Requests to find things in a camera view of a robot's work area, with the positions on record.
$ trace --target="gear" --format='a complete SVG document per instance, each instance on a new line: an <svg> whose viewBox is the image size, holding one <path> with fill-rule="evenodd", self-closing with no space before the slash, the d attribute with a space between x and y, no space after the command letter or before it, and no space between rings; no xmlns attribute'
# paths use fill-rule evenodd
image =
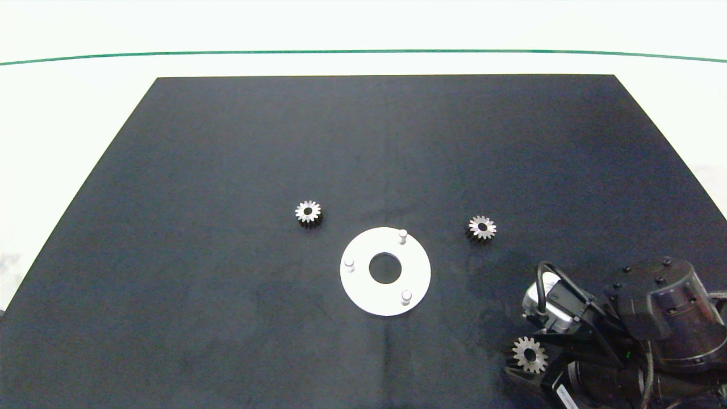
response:
<svg viewBox="0 0 727 409"><path fill-rule="evenodd" d="M526 372L541 373L547 366L545 350L540 347L540 342L536 342L533 338L518 338L513 352L518 366Z"/></svg>
<svg viewBox="0 0 727 409"><path fill-rule="evenodd" d="M475 216L470 219L470 234L475 239L491 239L497 231L497 226L485 216Z"/></svg>
<svg viewBox="0 0 727 409"><path fill-rule="evenodd" d="M321 222L321 205L313 200L306 200L295 208L295 217L303 226L315 226Z"/></svg>

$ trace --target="gear teeth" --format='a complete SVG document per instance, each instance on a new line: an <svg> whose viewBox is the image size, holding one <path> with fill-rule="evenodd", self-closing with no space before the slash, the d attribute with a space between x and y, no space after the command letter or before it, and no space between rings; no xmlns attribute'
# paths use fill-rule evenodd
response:
<svg viewBox="0 0 727 409"><path fill-rule="evenodd" d="M480 225L485 225L486 229L480 229ZM467 224L467 227L467 235L471 239L480 242L491 239L497 232L497 226L494 224L494 222L490 220L490 218L482 215L471 218L470 222Z"/></svg>
<svg viewBox="0 0 727 409"><path fill-rule="evenodd" d="M511 361L514 365L530 373L538 374L545 371L545 367L548 365L546 360L547 355L545 354L545 349L540 346L540 342L535 341L533 338L520 337L514 344L513 361ZM525 352L528 349L535 353L534 360L526 358Z"/></svg>
<svg viewBox="0 0 727 409"><path fill-rule="evenodd" d="M309 214L305 214L307 209L310 209ZM316 227L323 220L321 205L315 200L305 200L295 208L295 217L298 223L307 229Z"/></svg>

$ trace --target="metal pin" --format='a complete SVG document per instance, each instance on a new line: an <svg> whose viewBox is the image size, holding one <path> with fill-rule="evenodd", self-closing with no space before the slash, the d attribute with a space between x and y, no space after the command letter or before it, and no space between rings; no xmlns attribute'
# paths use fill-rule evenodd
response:
<svg viewBox="0 0 727 409"><path fill-rule="evenodd" d="M401 292L401 305L407 306L411 301L411 291L404 290Z"/></svg>

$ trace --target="metal gear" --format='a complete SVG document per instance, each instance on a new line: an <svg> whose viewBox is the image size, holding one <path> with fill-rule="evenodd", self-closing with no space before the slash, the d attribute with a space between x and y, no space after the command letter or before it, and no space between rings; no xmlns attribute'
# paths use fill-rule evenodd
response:
<svg viewBox="0 0 727 409"><path fill-rule="evenodd" d="M540 342L536 342L533 338L518 338L513 352L518 366L526 372L541 373L547 366L545 350L540 347Z"/></svg>
<svg viewBox="0 0 727 409"><path fill-rule="evenodd" d="M295 217L304 226L314 226L321 221L321 205L306 200L295 208Z"/></svg>
<svg viewBox="0 0 727 409"><path fill-rule="evenodd" d="M485 216L475 216L470 219L470 234L480 240L491 239L497 231L497 226Z"/></svg>

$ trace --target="white disc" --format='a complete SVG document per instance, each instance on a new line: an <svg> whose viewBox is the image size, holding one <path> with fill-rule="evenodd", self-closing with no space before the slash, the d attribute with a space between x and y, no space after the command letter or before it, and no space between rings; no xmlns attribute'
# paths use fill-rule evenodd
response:
<svg viewBox="0 0 727 409"><path fill-rule="evenodd" d="M401 275L382 284L369 270L379 254L396 257ZM364 311L376 315L399 315L414 308L427 293L432 277L427 252L406 230L376 227L354 237L341 257L341 283L348 297Z"/></svg>

